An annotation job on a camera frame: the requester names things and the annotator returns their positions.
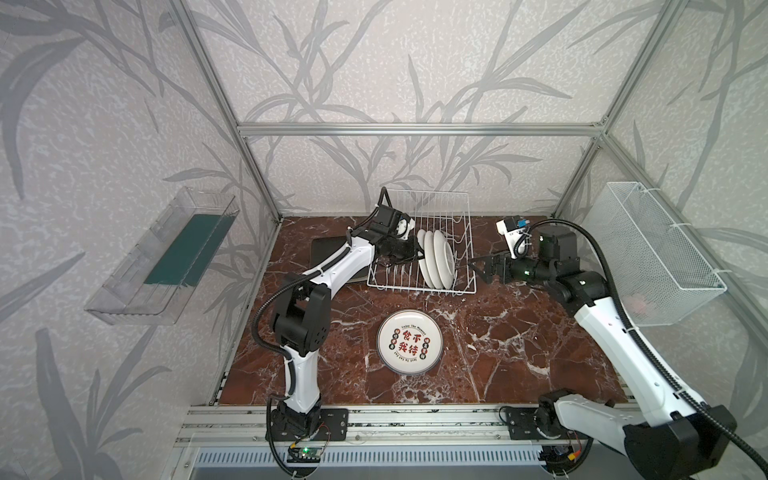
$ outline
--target dish rack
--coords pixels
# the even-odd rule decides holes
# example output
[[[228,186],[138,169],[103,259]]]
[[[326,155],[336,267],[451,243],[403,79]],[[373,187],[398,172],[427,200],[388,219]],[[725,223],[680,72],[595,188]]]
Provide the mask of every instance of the dish rack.
[[[441,230],[453,250],[456,275],[450,289],[431,288],[424,281],[419,263],[383,266],[371,263],[368,286],[379,290],[415,290],[419,292],[464,295],[477,292],[475,272],[467,259],[473,258],[472,218],[469,213],[469,194],[466,192],[435,192],[428,190],[390,190],[392,207],[408,214],[416,221],[413,235],[419,230]]]

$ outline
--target marble countertop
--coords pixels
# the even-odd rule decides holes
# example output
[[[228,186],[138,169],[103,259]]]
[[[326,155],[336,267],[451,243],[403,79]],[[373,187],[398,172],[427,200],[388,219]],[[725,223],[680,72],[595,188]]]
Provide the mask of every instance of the marble countertop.
[[[351,217],[286,218],[264,275],[258,307],[282,275],[310,264],[310,242],[342,235]],[[506,248],[497,217],[472,218],[476,256]],[[569,388],[597,402],[622,402],[616,373],[595,341],[549,295],[522,283],[486,285],[477,293],[446,296],[344,286],[334,297],[328,339],[320,349],[318,383],[323,403],[536,403],[538,396]],[[401,376],[376,352],[379,326],[397,310],[417,309],[440,325],[443,354],[419,376]],[[274,341],[270,311],[261,335]],[[224,385],[222,405],[262,405],[283,392],[282,357],[257,348],[250,325],[243,333]]]

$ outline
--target white mesh basket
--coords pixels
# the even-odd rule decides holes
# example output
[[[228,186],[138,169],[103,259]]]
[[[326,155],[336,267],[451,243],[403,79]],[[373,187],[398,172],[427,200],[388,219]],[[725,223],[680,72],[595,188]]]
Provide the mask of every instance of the white mesh basket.
[[[726,291],[725,283],[650,191],[608,182],[584,219],[638,326],[671,325]]]

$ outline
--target clear plastic shelf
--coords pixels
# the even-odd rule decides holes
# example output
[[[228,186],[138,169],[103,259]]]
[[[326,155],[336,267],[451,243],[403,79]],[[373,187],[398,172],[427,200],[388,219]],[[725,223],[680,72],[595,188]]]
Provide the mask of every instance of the clear plastic shelf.
[[[183,187],[85,310],[111,325],[173,325],[239,212],[232,194]]]

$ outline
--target wallpaper with leaf pattern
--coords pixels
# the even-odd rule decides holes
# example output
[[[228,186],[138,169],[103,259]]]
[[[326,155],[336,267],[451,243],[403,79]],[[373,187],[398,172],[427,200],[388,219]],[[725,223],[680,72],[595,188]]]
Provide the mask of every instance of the wallpaper with leaf pattern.
[[[766,31],[765,0],[689,2],[611,132],[764,306]],[[591,168],[593,189],[596,174],[615,170],[608,160]],[[580,202],[573,208],[588,211],[591,202]],[[722,298],[675,325],[644,332],[710,403],[728,406],[739,423],[737,432],[768,455],[768,354]],[[731,446],[718,468],[699,478],[757,480],[763,475]]]
[[[659,12],[607,0],[191,0],[240,122],[594,122]],[[370,211],[382,185],[552,204],[584,138],[251,137],[281,209]]]
[[[274,225],[163,2],[0,0],[0,478],[156,478]],[[181,186],[241,212],[173,326],[89,296]]]

